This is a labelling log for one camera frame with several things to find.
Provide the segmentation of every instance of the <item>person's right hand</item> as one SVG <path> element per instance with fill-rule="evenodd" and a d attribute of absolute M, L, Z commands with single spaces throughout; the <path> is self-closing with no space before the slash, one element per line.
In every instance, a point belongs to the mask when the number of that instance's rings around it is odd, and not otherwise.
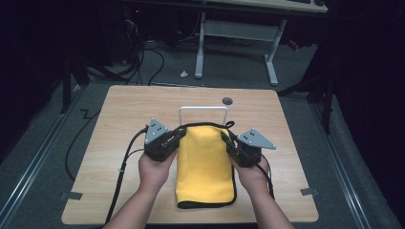
<path fill-rule="evenodd" d="M 230 156 L 230 161 L 232 162 L 235 169 L 238 171 L 239 180 L 241 181 L 242 185 L 245 187 L 249 194 L 255 192 L 267 192 L 268 193 L 268 183 L 265 175 L 262 171 L 259 170 L 256 166 L 251 168 L 242 168 L 236 163 L 235 160 Z M 265 159 L 261 159 L 259 165 L 268 172 L 268 164 Z"/>

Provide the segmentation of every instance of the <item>table top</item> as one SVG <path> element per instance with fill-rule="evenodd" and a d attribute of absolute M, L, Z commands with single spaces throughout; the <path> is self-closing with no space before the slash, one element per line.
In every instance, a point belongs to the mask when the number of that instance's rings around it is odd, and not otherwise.
<path fill-rule="evenodd" d="M 316 6 L 313 0 L 309 4 L 288 0 L 206 0 L 213 3 L 237 4 L 251 7 L 271 8 L 279 10 L 297 10 L 304 12 L 327 12 L 328 8 Z"/>
<path fill-rule="evenodd" d="M 291 221 L 316 221 L 318 213 L 301 161 L 277 93 L 272 90 L 113 86 L 110 88 L 72 192 L 83 194 L 81 200 L 69 199 L 62 215 L 66 224 L 101 224 L 105 221 L 117 184 L 118 169 L 131 138 L 156 118 L 173 130 L 179 126 L 179 107 L 224 106 L 223 98 L 233 103 L 227 120 L 235 122 L 231 131 L 238 135 L 255 128 L 276 146 L 263 149 L 270 163 L 276 201 Z M 222 122 L 223 115 L 216 115 Z M 183 118 L 182 123 L 215 121 L 210 115 Z M 132 150 L 143 148 L 140 136 Z M 128 159 L 115 211 L 139 186 L 139 154 Z M 167 182 L 156 199 L 148 223 L 238 223 L 255 222 L 247 192 L 236 178 L 238 197 L 234 204 L 216 209 L 179 209 L 176 204 L 176 160 Z"/>

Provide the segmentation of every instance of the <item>yellow towel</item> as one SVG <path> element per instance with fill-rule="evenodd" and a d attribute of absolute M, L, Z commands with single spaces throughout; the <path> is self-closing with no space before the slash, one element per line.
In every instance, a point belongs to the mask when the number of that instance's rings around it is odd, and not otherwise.
<path fill-rule="evenodd" d="M 176 197 L 179 208 L 215 208 L 236 199 L 234 169 L 221 132 L 210 125 L 189 126 L 181 139 Z"/>

